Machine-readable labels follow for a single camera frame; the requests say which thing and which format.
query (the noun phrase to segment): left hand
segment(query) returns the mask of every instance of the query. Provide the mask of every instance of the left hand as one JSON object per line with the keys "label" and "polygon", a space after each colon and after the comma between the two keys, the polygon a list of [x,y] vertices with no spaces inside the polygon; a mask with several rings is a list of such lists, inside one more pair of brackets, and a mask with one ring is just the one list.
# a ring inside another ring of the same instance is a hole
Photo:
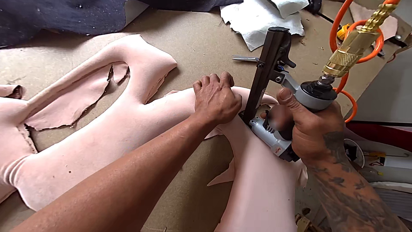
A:
{"label": "left hand", "polygon": [[221,79],[217,74],[203,76],[193,84],[195,114],[216,125],[230,122],[242,107],[242,96],[231,89],[233,77],[228,72],[220,76]]}

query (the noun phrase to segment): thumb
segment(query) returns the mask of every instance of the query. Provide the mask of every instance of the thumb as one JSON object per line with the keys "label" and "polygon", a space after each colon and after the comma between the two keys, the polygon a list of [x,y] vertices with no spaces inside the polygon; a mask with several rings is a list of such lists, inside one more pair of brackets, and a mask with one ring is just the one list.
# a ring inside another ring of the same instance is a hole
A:
{"label": "thumb", "polygon": [[236,108],[240,109],[242,108],[242,95],[238,94],[238,93],[233,93],[234,94],[234,99],[236,101]]}
{"label": "thumb", "polygon": [[279,104],[287,106],[293,114],[294,121],[302,121],[308,114],[312,114],[306,107],[300,104],[291,90],[288,88],[282,88],[276,96]]}

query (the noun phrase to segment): yellow tool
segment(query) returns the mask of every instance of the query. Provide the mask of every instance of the yellow tool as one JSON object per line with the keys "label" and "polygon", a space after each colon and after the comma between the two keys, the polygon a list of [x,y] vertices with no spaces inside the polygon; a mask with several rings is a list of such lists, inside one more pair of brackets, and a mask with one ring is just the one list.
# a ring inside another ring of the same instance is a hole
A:
{"label": "yellow tool", "polygon": [[342,28],[336,33],[336,36],[338,37],[338,39],[340,39],[341,41],[345,39],[346,32],[348,31],[350,26],[351,24],[346,24],[342,26]]}

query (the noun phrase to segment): white paper scrap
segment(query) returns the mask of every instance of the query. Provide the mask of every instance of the white paper scrap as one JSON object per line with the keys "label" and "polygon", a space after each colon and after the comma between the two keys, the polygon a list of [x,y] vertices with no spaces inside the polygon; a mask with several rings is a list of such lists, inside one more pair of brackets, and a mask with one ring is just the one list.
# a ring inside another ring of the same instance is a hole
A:
{"label": "white paper scrap", "polygon": [[281,26],[290,29],[290,33],[304,35],[299,13],[283,19],[279,10],[268,0],[244,0],[243,3],[220,7],[220,16],[230,28],[240,33],[250,51],[265,42],[269,27]]}
{"label": "white paper scrap", "polygon": [[308,0],[271,0],[278,8],[282,18],[296,13],[307,5],[309,5]]}

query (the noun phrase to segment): cardboard work surface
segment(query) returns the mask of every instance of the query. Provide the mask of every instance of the cardboard work surface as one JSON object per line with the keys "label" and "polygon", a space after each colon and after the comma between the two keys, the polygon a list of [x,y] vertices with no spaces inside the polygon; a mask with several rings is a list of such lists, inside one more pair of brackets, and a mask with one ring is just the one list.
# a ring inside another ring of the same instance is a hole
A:
{"label": "cardboard work surface", "polygon": [[[377,7],[375,1],[365,2],[365,6],[373,9]],[[334,18],[340,6],[339,2],[323,1],[322,12]],[[332,24],[306,11],[302,11],[301,16],[306,35],[292,37],[289,57],[297,66],[295,69],[287,68],[299,83],[316,80],[332,54],[328,42]],[[342,25],[348,22],[352,22],[349,12]],[[398,32],[403,38],[411,31],[410,26],[402,22],[399,27]],[[29,99],[106,44],[135,33],[142,34],[145,41],[171,54],[178,63],[178,67],[169,73],[153,99],[160,98],[171,90],[189,88],[202,75],[220,74],[222,71],[230,72],[237,86],[251,87],[256,64],[233,61],[231,57],[233,54],[258,57],[261,48],[250,52],[241,36],[224,24],[219,10],[198,13],[147,9],[122,33],[96,37],[43,31],[29,44],[0,50],[0,83],[24,86],[27,89],[24,99]],[[345,90],[358,99],[397,49],[395,45],[386,43],[384,52],[387,55],[384,59],[376,57],[352,68]],[[71,127],[33,131],[32,138],[38,150],[61,141],[95,119],[120,96],[126,85],[127,80],[119,86],[111,82],[101,99]],[[270,83],[267,92],[275,96],[280,88],[279,85]],[[339,96],[338,102],[342,106],[342,113],[346,114],[351,108],[349,100]],[[231,183],[211,187],[206,184],[224,171],[231,159],[232,150],[224,136],[204,141],[167,188],[142,232],[164,231],[165,228],[168,232],[213,231],[226,207]],[[297,211],[314,204],[299,202]],[[18,194],[14,193],[0,204],[0,231],[8,231],[32,213],[23,205]]]}

